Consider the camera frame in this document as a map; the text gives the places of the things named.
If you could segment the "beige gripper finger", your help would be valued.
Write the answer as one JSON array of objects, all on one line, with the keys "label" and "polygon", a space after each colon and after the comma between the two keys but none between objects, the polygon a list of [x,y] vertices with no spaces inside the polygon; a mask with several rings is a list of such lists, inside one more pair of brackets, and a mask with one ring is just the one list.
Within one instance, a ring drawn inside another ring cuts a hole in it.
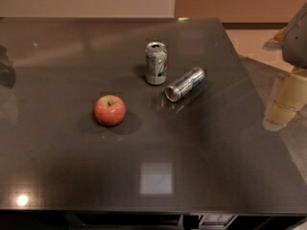
[{"label": "beige gripper finger", "polygon": [[263,128],[278,131],[307,104],[307,69],[295,67],[291,73],[278,74],[266,107]]},{"label": "beige gripper finger", "polygon": [[269,46],[280,46],[286,33],[286,28],[280,29],[273,37],[271,37],[266,44]]}]

